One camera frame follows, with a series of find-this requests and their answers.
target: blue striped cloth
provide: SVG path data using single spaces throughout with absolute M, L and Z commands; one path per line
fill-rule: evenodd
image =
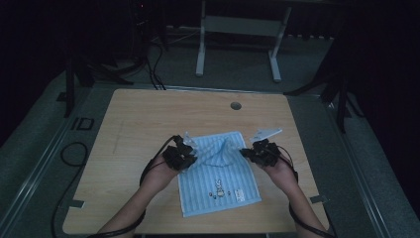
M 240 132 L 192 138 L 197 161 L 178 176 L 184 217 L 261 201 L 254 174 L 239 152 Z

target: white metal frame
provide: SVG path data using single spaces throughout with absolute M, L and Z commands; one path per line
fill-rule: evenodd
M 258 19 L 230 18 L 206 15 L 206 1 L 201 1 L 201 29 L 200 29 L 200 48 L 198 50 L 197 68 L 195 74 L 204 74 L 204 59 L 206 56 L 205 34 L 206 32 L 220 32 L 232 34 L 244 34 L 254 36 L 276 37 L 274 48 L 268 51 L 269 63 L 271 65 L 272 78 L 276 82 L 281 81 L 280 70 L 278 68 L 277 54 L 284 30 L 290 16 L 291 7 L 286 8 L 282 21 L 269 21 Z

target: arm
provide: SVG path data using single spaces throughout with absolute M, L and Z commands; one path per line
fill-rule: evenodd
M 274 167 L 264 167 L 262 169 L 269 175 L 274 184 L 287 195 L 293 211 L 301 221 L 318 230 L 327 232 L 298 185 L 293 171 L 285 161 L 278 160 Z M 298 224 L 296 224 L 296 231 L 299 237 L 319 237 Z
M 158 156 L 153 165 L 164 162 L 163 157 Z M 145 211 L 151 200 L 178 174 L 170 169 L 166 163 L 153 167 L 145 176 L 139 189 L 127 201 L 127 203 L 109 220 L 98 233 L 119 230 L 133 224 Z M 135 229 L 116 237 L 133 237 Z

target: person's left hand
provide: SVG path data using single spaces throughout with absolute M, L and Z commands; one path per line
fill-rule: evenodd
M 155 158 L 151 168 L 152 169 L 146 174 L 141 187 L 154 191 L 155 193 L 158 193 L 167 187 L 172 179 L 179 174 L 178 171 L 167 166 L 162 155 L 158 155 Z

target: dark background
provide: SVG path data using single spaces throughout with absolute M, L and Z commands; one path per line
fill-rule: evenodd
M 215 1 L 213 10 L 276 18 L 271 1 L 258 12 L 252 1 L 241 2 L 238 9 L 226 1 Z M 200 1 L 159 3 L 163 5 L 165 24 L 199 26 Z M 349 77 L 350 91 L 357 96 L 418 215 L 420 4 L 414 0 L 370 0 L 293 5 L 286 33 L 303 35 L 304 39 L 335 38 L 319 76 L 337 71 Z M 115 0 L 0 3 L 0 144 L 47 84 L 64 70 L 68 54 L 76 52 L 112 63 L 113 56 L 130 51 L 126 44 L 132 37 L 129 9 L 129 1 Z

